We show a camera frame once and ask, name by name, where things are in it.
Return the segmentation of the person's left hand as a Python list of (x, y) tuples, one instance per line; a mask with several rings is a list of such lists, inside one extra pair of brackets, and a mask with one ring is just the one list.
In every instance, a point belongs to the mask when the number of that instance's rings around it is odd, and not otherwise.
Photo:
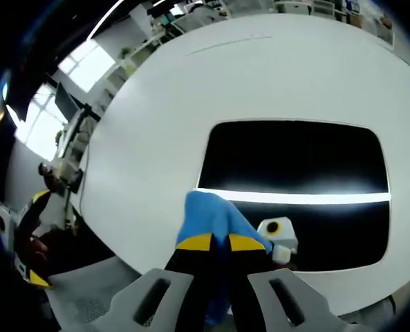
[(76, 269), (76, 240), (70, 230), (54, 229), (40, 237), (31, 237), (29, 245), (32, 261), (46, 275)]

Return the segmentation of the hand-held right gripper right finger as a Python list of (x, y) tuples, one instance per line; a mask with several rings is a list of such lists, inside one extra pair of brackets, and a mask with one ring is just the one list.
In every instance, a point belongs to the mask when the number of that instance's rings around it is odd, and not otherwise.
[(274, 269), (258, 241), (230, 234), (229, 293), (237, 331), (358, 331), (288, 269)]

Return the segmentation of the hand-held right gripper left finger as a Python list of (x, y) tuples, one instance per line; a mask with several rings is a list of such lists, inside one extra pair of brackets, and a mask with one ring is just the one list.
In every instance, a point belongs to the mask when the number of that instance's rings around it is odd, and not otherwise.
[(212, 284), (212, 234), (186, 238), (164, 269), (154, 268), (113, 297), (98, 331), (202, 331)]

